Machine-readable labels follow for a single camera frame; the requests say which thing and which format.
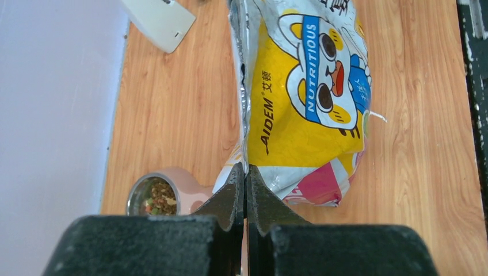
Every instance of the yellow cat food bag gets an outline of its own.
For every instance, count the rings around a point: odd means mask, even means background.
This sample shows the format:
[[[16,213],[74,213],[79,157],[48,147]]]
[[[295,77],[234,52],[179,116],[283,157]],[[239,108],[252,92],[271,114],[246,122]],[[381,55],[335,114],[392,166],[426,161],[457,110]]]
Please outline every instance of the yellow cat food bag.
[[[371,76],[350,0],[231,0],[241,139],[237,162],[258,166],[290,203],[336,206],[368,139]]]

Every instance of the white object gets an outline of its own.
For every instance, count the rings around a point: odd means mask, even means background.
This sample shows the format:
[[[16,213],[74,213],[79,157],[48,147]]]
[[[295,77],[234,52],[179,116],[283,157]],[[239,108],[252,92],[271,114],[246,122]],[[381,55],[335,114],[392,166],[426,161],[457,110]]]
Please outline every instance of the white object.
[[[172,53],[195,16],[175,0],[121,0],[129,18],[159,49]]]
[[[0,0],[0,275],[42,275],[100,213],[128,23],[119,0]]]

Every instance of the wood grain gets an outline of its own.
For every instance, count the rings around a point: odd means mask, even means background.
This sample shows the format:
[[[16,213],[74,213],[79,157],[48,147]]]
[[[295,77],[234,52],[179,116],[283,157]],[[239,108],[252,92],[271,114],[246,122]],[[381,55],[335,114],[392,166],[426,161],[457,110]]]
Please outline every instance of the wood grain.
[[[213,185],[238,137],[225,1],[180,0],[197,21],[175,53],[131,27],[102,213],[166,166]],[[373,76],[369,149],[338,208],[292,209],[314,223],[402,224],[443,275],[488,274],[456,3],[356,1]]]

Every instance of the white string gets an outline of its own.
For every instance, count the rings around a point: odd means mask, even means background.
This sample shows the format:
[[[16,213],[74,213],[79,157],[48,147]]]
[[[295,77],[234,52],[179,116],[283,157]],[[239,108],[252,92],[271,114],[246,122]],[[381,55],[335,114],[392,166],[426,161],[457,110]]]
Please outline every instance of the white string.
[[[378,113],[375,113],[375,112],[373,112],[373,111],[371,111],[371,110],[369,111],[369,114],[370,114],[370,115],[373,115],[373,116],[375,116],[375,117],[377,117],[377,118],[382,119],[384,122],[388,122],[388,120],[386,120],[386,118],[385,118],[385,117],[383,117],[382,115],[380,115],[380,114],[378,114]]]

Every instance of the blue banner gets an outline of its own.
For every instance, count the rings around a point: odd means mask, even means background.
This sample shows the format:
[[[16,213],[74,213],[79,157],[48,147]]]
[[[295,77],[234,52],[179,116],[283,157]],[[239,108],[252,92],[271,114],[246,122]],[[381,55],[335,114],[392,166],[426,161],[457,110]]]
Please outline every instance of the blue banner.
[[[304,16],[302,25],[302,42],[305,50],[305,69],[307,93],[305,100],[305,117],[309,121],[320,123],[317,115],[317,87],[320,65],[319,18]]]

